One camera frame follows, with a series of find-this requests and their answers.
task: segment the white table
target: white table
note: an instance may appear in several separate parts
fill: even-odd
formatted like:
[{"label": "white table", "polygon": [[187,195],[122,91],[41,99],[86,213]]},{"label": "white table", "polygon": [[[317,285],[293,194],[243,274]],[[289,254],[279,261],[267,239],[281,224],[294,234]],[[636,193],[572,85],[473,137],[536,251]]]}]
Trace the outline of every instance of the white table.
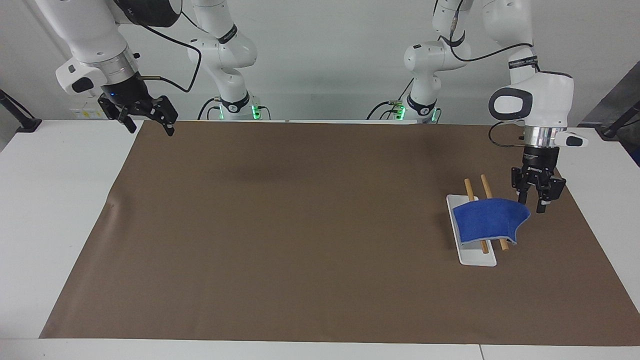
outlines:
[{"label": "white table", "polygon": [[[563,149],[558,169],[640,309],[640,168],[576,132],[591,143]],[[38,340],[134,139],[116,122],[46,121],[0,152],[0,359],[640,359],[640,347]]]}]

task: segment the folded blue towel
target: folded blue towel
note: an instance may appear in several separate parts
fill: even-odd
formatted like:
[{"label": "folded blue towel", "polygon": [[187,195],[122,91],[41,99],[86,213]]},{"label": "folded blue towel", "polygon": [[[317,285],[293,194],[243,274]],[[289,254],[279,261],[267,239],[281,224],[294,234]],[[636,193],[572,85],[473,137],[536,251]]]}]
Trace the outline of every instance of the folded blue towel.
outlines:
[{"label": "folded blue towel", "polygon": [[468,202],[453,209],[460,242],[507,239],[516,243],[516,231],[531,212],[519,202],[486,199]]}]

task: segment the white plastic tray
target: white plastic tray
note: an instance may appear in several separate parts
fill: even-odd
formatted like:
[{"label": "white plastic tray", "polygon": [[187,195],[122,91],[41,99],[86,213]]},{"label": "white plastic tray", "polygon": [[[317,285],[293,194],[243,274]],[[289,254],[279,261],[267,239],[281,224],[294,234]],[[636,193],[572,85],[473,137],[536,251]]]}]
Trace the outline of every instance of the white plastic tray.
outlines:
[{"label": "white plastic tray", "polygon": [[458,250],[458,259],[462,265],[468,266],[495,266],[498,262],[495,260],[493,247],[489,244],[489,253],[482,253],[482,243],[474,241],[472,243],[460,243],[460,230],[458,223],[453,215],[453,208],[469,202],[466,195],[447,195],[447,206],[449,207],[449,218],[451,219],[451,227],[453,228],[453,236],[456,239],[456,249]]}]

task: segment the wooden stick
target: wooden stick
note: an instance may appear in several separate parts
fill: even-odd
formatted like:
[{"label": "wooden stick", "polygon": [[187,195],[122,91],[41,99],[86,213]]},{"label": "wooden stick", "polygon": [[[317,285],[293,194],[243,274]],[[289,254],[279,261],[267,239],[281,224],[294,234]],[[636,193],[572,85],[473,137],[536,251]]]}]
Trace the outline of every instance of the wooden stick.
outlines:
[{"label": "wooden stick", "polygon": [[[480,175],[480,179],[482,179],[482,185],[484,186],[484,193],[486,194],[487,199],[491,199],[493,197],[493,193],[491,192],[491,188],[489,187],[489,180],[486,179],[484,174]],[[500,239],[500,247],[502,251],[509,250],[509,242],[507,239]]]},{"label": "wooden stick", "polygon": [[[465,188],[467,188],[467,196],[469,196],[469,201],[475,201],[474,197],[474,189],[471,187],[471,179],[465,179]],[[482,253],[489,254],[489,245],[486,240],[481,241],[482,243]]]}]

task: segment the brown tablecloth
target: brown tablecloth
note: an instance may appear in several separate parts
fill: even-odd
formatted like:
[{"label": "brown tablecloth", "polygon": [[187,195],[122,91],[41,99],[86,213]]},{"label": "brown tablecloth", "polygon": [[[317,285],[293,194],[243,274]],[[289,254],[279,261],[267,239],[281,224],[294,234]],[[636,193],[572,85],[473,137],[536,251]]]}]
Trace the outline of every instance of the brown tablecloth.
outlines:
[{"label": "brown tablecloth", "polygon": [[515,198],[486,127],[176,128],[143,126],[42,338],[640,345],[569,192],[459,264],[445,196]]}]

